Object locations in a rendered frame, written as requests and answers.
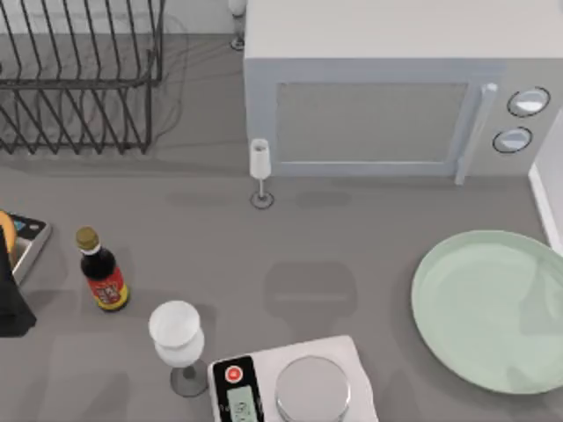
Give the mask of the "white champagne flute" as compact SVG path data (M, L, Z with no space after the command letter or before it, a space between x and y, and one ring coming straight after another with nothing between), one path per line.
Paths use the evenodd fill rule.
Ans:
M250 144L250 175L257 181L257 189L250 201L259 210L266 210L274 204L274 196L267 191L265 183L272 174L270 148L265 139L253 139Z

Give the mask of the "large microwave knob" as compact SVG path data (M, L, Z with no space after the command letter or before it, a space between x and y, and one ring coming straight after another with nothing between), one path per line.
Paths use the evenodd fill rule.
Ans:
M508 112L517 118L528 118L541 113L551 102L550 92L543 87L533 87L515 92L507 103Z

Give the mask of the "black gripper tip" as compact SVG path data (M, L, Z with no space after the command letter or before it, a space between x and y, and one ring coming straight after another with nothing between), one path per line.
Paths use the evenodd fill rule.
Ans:
M0 227L0 338L24 337L36 322L14 280L4 229Z

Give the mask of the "dark sauce bottle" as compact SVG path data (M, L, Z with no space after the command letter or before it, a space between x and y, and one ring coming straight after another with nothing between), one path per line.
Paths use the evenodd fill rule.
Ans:
M80 268L97 306L105 312L123 309L129 300L129 289L114 254L102 245L98 233L90 226L77 230L76 243L82 254Z

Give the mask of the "white wine glass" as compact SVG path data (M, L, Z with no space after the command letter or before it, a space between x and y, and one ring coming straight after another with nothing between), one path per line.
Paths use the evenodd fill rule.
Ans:
M174 300L157 306L148 322L157 356L171 368L170 385L181 397L197 397L208 387L207 365L202 360L205 335L197 308Z

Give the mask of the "pale microwave oven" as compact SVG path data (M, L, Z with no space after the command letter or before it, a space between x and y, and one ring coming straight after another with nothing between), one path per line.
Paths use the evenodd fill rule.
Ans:
M503 67L498 94L466 178L524 177L563 110L563 0L248 0L244 64L250 58L465 59ZM517 118L517 91L543 87L551 102ZM516 154L492 146L526 127Z

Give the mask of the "clear stemmed glass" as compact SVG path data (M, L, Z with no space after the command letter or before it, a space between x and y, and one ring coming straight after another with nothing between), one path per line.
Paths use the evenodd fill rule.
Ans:
M230 46L235 51L245 48L245 13L248 0L228 0L228 6L233 19L234 38Z

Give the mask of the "silver kitchen scale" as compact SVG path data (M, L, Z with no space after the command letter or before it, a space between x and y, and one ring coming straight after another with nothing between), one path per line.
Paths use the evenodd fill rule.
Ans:
M48 222L9 213L16 229L15 250L12 253L12 273L21 285L49 239L52 227Z

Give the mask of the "white kitchen scale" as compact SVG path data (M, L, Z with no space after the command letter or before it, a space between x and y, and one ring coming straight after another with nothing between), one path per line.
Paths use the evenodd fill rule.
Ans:
M348 335L217 360L208 384L215 422L380 422Z

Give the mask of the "microwave door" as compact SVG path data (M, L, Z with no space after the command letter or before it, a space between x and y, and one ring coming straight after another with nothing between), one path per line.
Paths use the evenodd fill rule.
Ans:
M250 58L247 133L276 176L449 177L503 67L465 59Z

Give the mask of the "yellow bread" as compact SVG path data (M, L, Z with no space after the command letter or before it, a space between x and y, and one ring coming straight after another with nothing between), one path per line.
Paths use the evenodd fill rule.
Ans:
M12 218L0 209L0 226L4 231L4 239L7 246L7 251L11 265L14 265L14 259L16 257L16 242L17 242L17 231Z

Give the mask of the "small microwave knob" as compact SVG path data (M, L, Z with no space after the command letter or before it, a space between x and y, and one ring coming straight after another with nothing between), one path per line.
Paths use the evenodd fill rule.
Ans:
M533 140L533 133L526 127L515 127L499 132L492 141L500 154L516 154L526 149Z

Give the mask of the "pale green plate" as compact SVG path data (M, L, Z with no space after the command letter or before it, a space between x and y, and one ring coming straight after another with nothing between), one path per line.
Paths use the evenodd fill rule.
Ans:
M563 256L502 230L442 240L411 286L413 320L431 353L490 391L563 388Z

